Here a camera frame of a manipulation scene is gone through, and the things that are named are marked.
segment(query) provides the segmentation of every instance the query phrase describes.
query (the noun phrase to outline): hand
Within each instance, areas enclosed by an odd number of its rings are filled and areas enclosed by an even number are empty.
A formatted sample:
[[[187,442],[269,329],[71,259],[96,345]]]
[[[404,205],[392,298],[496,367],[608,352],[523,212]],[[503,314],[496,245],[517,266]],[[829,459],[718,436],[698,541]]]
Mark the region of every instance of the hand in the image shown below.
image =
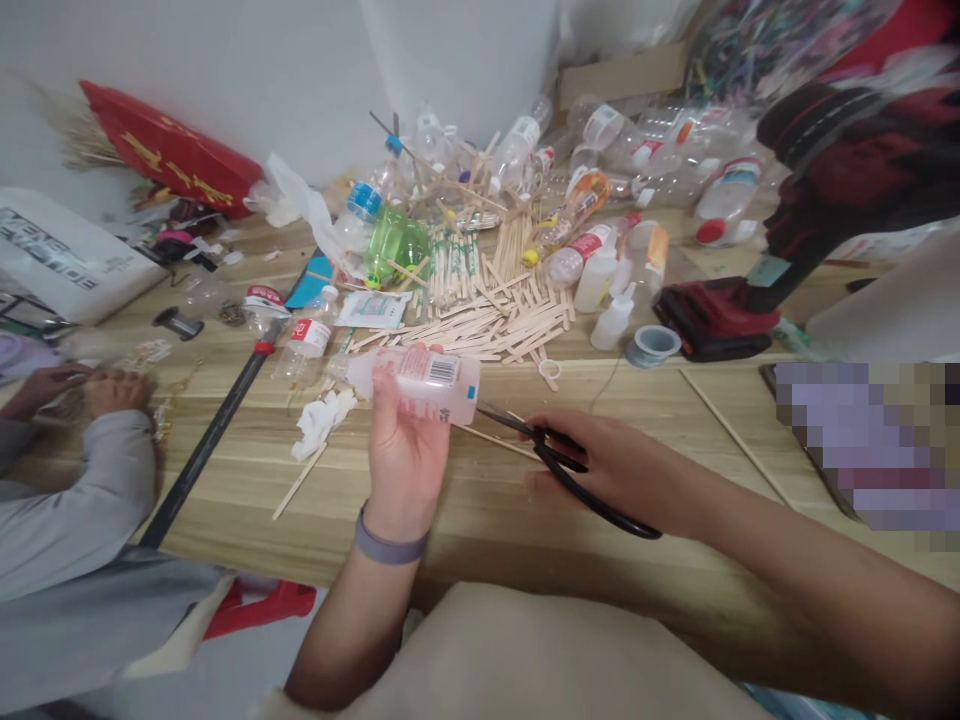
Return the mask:
[[[548,410],[526,421],[575,440],[586,456],[556,441],[557,450],[590,468],[572,477],[620,512],[663,533],[693,538],[705,527],[710,508],[701,498],[711,483],[727,482],[666,445],[613,418],[573,410]],[[529,440],[525,435],[521,440]],[[536,494],[562,495],[577,503],[549,470],[527,475]]]
[[[422,343],[414,347],[425,348]],[[433,352],[443,352],[434,345]],[[393,375],[375,370],[370,428],[367,529],[391,542],[413,542],[433,524],[450,450],[450,425],[399,413]]]
[[[27,422],[37,410],[67,390],[83,385],[92,374],[91,368],[79,363],[35,370],[0,410],[0,417]]]
[[[112,412],[143,410],[150,391],[149,376],[118,368],[97,372],[84,388],[87,409],[94,419]]]

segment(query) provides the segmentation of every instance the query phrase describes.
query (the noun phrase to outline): scissors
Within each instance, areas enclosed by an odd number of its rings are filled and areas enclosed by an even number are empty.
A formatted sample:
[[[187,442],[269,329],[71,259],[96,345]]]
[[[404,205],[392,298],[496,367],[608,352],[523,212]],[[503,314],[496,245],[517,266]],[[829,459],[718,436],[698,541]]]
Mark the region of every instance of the scissors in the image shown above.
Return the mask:
[[[593,493],[585,490],[582,485],[570,477],[570,473],[564,470],[564,467],[567,467],[576,473],[590,472],[590,468],[583,463],[564,455],[559,450],[547,445],[547,438],[552,438],[553,440],[566,445],[575,452],[585,454],[584,449],[580,447],[579,443],[574,441],[569,435],[565,435],[562,432],[558,432],[548,427],[544,428],[528,425],[527,423],[523,422],[523,420],[520,420],[508,413],[506,410],[499,408],[493,403],[489,403],[485,400],[484,405],[489,407],[490,410],[484,410],[483,408],[478,407],[477,412],[486,415],[491,420],[496,420],[501,425],[506,425],[512,430],[523,433],[533,440],[533,451],[541,460],[543,460],[550,472],[552,472],[554,477],[557,478],[557,481],[563,485],[563,487],[565,487],[571,495],[586,505],[590,510],[595,512],[614,527],[620,528],[624,532],[628,532],[631,535],[636,535],[644,540],[657,540],[663,536],[663,533],[659,530],[655,530],[649,525],[645,525],[642,522],[634,520],[633,518],[614,510],[603,500],[596,497]]]

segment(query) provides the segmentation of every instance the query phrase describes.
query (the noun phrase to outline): purple wristband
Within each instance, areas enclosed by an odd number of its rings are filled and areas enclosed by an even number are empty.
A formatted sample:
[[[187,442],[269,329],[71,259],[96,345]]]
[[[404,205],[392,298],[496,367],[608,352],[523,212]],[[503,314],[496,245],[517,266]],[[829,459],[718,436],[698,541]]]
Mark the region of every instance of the purple wristband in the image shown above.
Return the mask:
[[[357,516],[357,529],[353,537],[353,542],[360,548],[360,552],[374,562],[384,565],[409,565],[423,557],[427,540],[430,539],[429,530],[426,535],[412,543],[394,543],[381,540],[367,530],[367,526],[363,524],[363,511],[366,509],[367,504],[364,503],[363,507],[360,508],[360,514]]]

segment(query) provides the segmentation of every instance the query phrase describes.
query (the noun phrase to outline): gray sleeve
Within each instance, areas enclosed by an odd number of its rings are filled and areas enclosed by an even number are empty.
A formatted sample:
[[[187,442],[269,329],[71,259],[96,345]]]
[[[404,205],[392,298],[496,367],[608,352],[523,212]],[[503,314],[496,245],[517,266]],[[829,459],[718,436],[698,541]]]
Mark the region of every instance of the gray sleeve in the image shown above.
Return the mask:
[[[83,444],[87,468],[69,490],[0,504],[0,601],[102,567],[150,513],[156,457],[147,416],[103,415]]]
[[[0,419],[0,477],[7,474],[36,434],[37,428],[30,423]]]

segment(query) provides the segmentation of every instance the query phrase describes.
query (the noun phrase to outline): power drill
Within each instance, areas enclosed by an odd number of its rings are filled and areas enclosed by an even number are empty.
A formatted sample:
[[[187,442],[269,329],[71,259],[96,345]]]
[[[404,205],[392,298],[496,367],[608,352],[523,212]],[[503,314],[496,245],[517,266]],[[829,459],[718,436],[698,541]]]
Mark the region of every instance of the power drill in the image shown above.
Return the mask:
[[[768,250],[746,277],[671,285],[654,307],[694,362],[769,348],[776,308],[849,238],[960,213],[960,90],[806,85],[770,108],[757,139],[793,171],[764,221]]]

